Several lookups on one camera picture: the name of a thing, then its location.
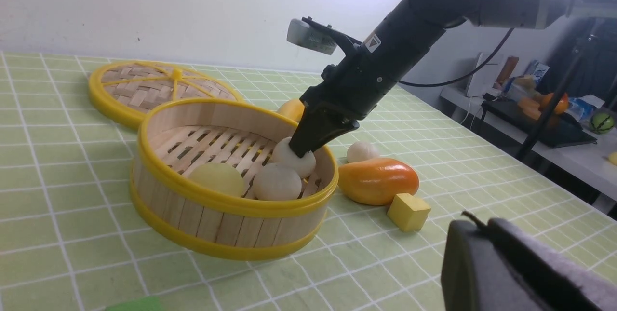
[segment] green melon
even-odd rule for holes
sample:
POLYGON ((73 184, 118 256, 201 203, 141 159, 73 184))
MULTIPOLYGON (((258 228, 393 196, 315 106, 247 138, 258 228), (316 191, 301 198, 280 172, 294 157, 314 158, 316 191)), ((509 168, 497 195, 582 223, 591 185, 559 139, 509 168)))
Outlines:
POLYGON ((606 134, 614 127, 615 118, 604 112, 596 113, 589 122, 590 130, 596 134, 606 134))

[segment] yellow rim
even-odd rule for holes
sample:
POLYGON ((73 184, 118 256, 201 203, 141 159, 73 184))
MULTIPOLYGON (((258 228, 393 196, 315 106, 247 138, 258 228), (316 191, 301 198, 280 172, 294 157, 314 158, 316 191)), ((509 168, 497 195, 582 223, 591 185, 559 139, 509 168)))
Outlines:
MULTIPOLYGON (((244 102, 244 98, 242 97, 242 95, 236 90, 234 90, 233 88, 229 87, 229 85, 219 80, 216 80, 215 78, 212 78, 211 76, 208 76, 207 74, 202 74, 201 72, 197 70, 182 68, 182 67, 178 67, 177 65, 154 63, 152 61, 123 61, 119 63, 111 63, 108 65, 105 65, 104 67, 100 67, 99 69, 92 72, 92 74, 90 75, 90 80, 88 80, 88 94, 90 95, 90 101, 92 102, 92 105, 96 109, 98 109, 102 114, 106 115, 111 120, 118 122, 119 124, 128 126, 129 128, 133 128, 137 130, 137 128, 139 128, 139 124, 141 124, 141 122, 144 120, 144 117, 146 116, 146 114, 139 112, 136 109, 132 109, 124 104, 121 104, 117 100, 115 100, 104 89, 101 79, 103 75, 105 74, 105 72, 107 72, 110 69, 121 67, 123 65, 135 64, 135 63, 144 65, 146 67, 152 67, 155 69, 159 69, 159 71, 165 74, 167 74, 167 71, 164 71, 163 69, 161 69, 159 65, 172 67, 173 69, 183 69, 183 70, 186 69, 187 71, 194 72, 195 74, 198 74, 199 76, 203 76, 205 80, 216 82, 216 84, 219 84, 225 89, 227 89, 227 91, 229 91, 229 93, 231 93, 234 96, 234 98, 238 100, 238 102, 244 102)), ((181 80, 181 82, 191 85, 190 82, 188 81, 181 80)))
POLYGON ((146 223, 148 223, 148 225, 152 227, 152 229, 156 230, 156 232, 182 247, 186 247, 198 253, 207 254, 208 256, 214 256, 224 259, 266 260, 287 256, 288 254, 291 254, 306 246, 307 243, 310 243, 310 241, 315 237, 323 223, 322 220, 322 222, 320 222, 319 225, 308 235, 306 235, 302 239, 299 239, 298 241, 288 243, 287 245, 262 248, 231 247, 226 245, 220 245, 218 243, 210 243, 208 241, 195 238, 194 236, 190 236, 189 234, 186 234, 185 232, 177 230, 176 228, 168 225, 157 215, 153 214, 152 211, 148 209, 146 204, 141 201, 139 195, 137 194, 137 190, 135 189, 135 186, 133 184, 132 171, 130 175, 130 193, 137 213, 141 216, 141 218, 144 219, 146 223))
POLYGON ((158 106, 150 111, 141 123, 139 131, 137 132, 137 151, 139 153, 141 163, 154 175, 154 177, 165 184, 167 188, 173 190, 177 194, 181 194, 183 197, 193 201, 194 203, 199 203, 203 206, 213 208, 221 212, 227 212, 240 216, 259 218, 292 217, 307 214, 320 206, 326 206, 326 203, 330 198, 330 195, 334 192, 339 180, 339 171, 335 157, 330 152, 330 149, 326 148, 326 146, 324 146, 326 155, 328 155, 328 159, 330 159, 330 162, 333 164, 335 170, 332 181, 330 181, 324 189, 311 195, 310 197, 293 201, 259 201, 254 199, 229 197, 228 195, 213 192, 212 190, 199 186, 197 183, 183 177, 164 164, 163 161, 156 156, 154 150, 152 150, 152 147, 148 143, 148 138, 146 136, 148 124, 154 115, 164 109, 168 109, 176 105, 192 103, 221 103, 240 106, 246 109, 259 111, 265 115, 276 117, 277 119, 284 120, 289 124, 297 125, 296 122, 266 109, 250 104, 232 102, 219 98, 190 98, 162 104, 161 106, 158 106))

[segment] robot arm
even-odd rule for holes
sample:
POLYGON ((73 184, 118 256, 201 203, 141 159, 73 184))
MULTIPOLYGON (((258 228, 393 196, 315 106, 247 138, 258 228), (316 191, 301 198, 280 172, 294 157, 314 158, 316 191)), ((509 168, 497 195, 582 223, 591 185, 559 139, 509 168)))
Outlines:
POLYGON ((615 17, 617 0, 402 0, 362 42, 309 18, 292 21, 291 43, 345 57, 300 97, 306 109, 291 142, 302 157, 359 128, 377 102, 416 65, 447 29, 476 26, 544 29, 561 16, 615 17))

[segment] bamboo steamer lid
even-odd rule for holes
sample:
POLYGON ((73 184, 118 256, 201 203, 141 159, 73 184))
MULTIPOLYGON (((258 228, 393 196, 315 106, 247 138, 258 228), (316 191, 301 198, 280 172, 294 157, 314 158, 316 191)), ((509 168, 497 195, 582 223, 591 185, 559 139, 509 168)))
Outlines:
POLYGON ((111 120, 137 129, 155 107, 185 98, 244 102, 229 85, 193 69, 150 61, 112 63, 90 76, 92 105, 111 120))

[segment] orange toy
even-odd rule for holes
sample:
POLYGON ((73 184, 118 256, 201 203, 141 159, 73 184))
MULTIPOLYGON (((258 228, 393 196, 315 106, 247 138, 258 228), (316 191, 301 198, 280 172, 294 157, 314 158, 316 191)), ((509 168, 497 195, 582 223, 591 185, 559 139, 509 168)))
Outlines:
POLYGON ((538 111, 537 108, 529 108, 529 107, 523 108, 523 113, 527 117, 529 117, 529 118, 531 118, 532 120, 535 120, 535 121, 537 121, 540 118, 540 115, 541 115, 540 111, 538 111))
POLYGON ((349 199, 364 205, 388 205, 396 194, 416 194, 418 174, 391 158, 374 158, 339 167, 339 187, 349 199))
MULTIPOLYGON (((553 98, 553 93, 542 96, 542 100, 540 100, 540 109, 542 111, 549 106, 551 98, 553 98)), ((568 94, 564 94, 562 99, 559 100, 557 107, 555 107, 555 114, 561 115, 568 109, 568 106, 568 94)))
POLYGON ((523 98, 518 100, 518 107, 520 107, 521 109, 538 109, 538 107, 540 107, 540 104, 538 104, 538 102, 533 100, 532 98, 523 96, 523 98))

